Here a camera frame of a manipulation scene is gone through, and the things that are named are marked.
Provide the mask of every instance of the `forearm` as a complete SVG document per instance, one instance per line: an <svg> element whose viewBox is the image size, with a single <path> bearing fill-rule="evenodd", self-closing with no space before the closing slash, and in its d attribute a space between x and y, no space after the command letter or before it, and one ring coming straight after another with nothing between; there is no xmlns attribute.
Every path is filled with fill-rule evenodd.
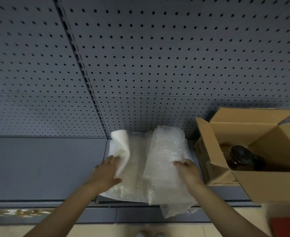
<svg viewBox="0 0 290 237"><path fill-rule="evenodd" d="M267 237L205 185L196 186L191 194L223 237Z"/></svg>
<svg viewBox="0 0 290 237"><path fill-rule="evenodd" d="M65 237L86 206L97 195L93 187L82 185L25 237Z"/></svg>

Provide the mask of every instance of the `red object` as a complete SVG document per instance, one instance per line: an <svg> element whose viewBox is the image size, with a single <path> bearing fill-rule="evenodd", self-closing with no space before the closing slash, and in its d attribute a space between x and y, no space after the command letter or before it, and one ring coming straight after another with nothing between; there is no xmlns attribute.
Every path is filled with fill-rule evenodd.
<svg viewBox="0 0 290 237"><path fill-rule="evenodd" d="M290 237L290 218L272 218L270 225L275 237Z"/></svg>

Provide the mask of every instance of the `cardboard box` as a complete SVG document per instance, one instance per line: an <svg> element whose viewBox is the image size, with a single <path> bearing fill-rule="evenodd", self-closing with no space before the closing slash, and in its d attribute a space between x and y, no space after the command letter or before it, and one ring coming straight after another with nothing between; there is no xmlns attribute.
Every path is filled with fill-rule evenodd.
<svg viewBox="0 0 290 237"><path fill-rule="evenodd" d="M290 201L290 110L220 108L210 122L196 117L195 145L207 185L241 185L253 202ZM282 171L231 170L220 146L242 145Z"/></svg>

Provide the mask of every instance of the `floor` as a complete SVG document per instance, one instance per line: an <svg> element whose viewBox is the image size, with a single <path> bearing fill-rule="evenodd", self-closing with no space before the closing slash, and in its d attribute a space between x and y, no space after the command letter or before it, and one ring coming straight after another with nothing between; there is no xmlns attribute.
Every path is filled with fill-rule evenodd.
<svg viewBox="0 0 290 237"><path fill-rule="evenodd" d="M266 221L265 208L235 208L246 219L271 236ZM1 237L21 237L32 226L0 226ZM104 225L75 225L68 237L134 237L144 230L148 237L165 233L166 237L221 237L211 223L206 224L104 224Z"/></svg>

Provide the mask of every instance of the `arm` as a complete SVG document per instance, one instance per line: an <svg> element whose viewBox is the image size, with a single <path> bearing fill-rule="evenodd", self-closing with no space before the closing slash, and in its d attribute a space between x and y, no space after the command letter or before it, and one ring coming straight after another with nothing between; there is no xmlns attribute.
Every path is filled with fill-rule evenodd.
<svg viewBox="0 0 290 237"><path fill-rule="evenodd" d="M184 164L175 161L174 165L186 182L189 193L201 205L223 237L268 237L207 188L200 178L197 166L191 160L186 159Z"/></svg>
<svg viewBox="0 0 290 237"><path fill-rule="evenodd" d="M80 186L49 216L37 224L24 237L65 237L86 206L100 193L120 183L114 179L119 157L109 156L97 165L89 180Z"/></svg>

